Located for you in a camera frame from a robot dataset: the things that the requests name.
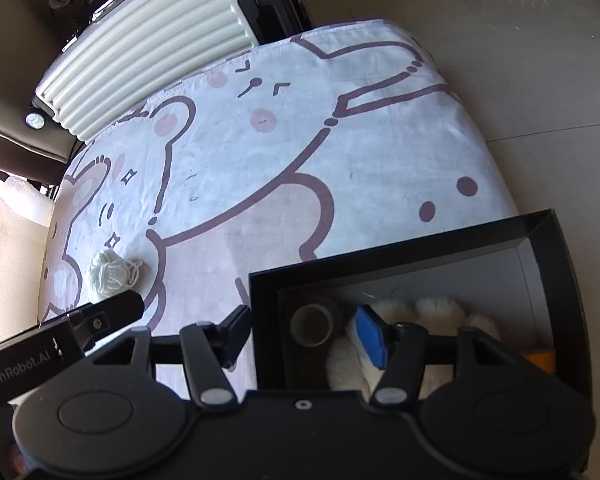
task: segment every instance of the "white fluffy stuffed animal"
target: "white fluffy stuffed animal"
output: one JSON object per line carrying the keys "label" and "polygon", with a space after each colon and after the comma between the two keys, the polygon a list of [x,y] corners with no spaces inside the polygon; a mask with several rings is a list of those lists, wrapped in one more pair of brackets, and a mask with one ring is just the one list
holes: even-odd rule
{"label": "white fluffy stuffed animal", "polygon": [[[382,300],[371,308],[388,324],[412,322],[422,325],[431,335],[458,334],[461,326],[474,326],[487,334],[500,339],[495,323],[479,314],[467,317],[464,308],[451,298],[427,298],[418,300],[412,310],[406,303],[394,300]],[[365,400],[382,377],[383,371],[376,368],[358,338],[356,317],[346,328],[347,335],[336,339],[326,362],[327,378],[332,390],[360,390]],[[427,365],[420,389],[420,398],[424,399],[433,390],[453,379],[452,365]]]}

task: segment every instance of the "silver screw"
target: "silver screw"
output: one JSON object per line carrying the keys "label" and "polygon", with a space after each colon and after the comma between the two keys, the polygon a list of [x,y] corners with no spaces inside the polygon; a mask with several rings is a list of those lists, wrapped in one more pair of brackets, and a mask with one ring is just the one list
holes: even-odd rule
{"label": "silver screw", "polygon": [[200,400],[209,406],[222,406],[234,400],[234,394],[224,388],[209,388],[200,394]]}
{"label": "silver screw", "polygon": [[407,400],[407,392],[400,388],[380,388],[374,394],[380,404],[400,404]]}
{"label": "silver screw", "polygon": [[310,410],[314,404],[310,400],[298,400],[296,402],[296,410]]}

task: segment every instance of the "open cardboard box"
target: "open cardboard box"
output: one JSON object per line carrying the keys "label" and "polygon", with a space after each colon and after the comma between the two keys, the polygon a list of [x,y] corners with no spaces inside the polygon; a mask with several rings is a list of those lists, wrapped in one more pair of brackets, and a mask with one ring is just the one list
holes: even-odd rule
{"label": "open cardboard box", "polygon": [[[447,296],[491,317],[510,348],[555,349],[556,375],[591,399],[584,312],[553,211],[256,272],[250,295],[260,389],[327,388],[330,345],[360,304]],[[313,302],[328,304],[335,330],[307,348],[290,322]]]}

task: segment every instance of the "bed sheet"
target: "bed sheet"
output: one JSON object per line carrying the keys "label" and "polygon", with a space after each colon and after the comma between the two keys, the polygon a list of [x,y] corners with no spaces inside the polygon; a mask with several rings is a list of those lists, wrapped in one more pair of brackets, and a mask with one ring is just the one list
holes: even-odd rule
{"label": "bed sheet", "polygon": [[[39,317],[87,301],[111,248],[144,262],[154,335],[249,304],[248,274],[516,214],[474,123],[416,39],[323,27],[154,94],[69,166]],[[254,388],[251,341],[228,377]],[[158,378],[186,396],[182,372]]]}

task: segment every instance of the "blue gripper pad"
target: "blue gripper pad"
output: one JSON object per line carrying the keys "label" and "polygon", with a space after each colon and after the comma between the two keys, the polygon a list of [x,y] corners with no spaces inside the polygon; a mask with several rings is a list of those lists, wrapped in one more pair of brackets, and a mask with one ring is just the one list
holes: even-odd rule
{"label": "blue gripper pad", "polygon": [[356,331],[366,354],[376,368],[384,370],[389,359],[382,337],[382,327],[376,325],[362,307],[356,310]]}

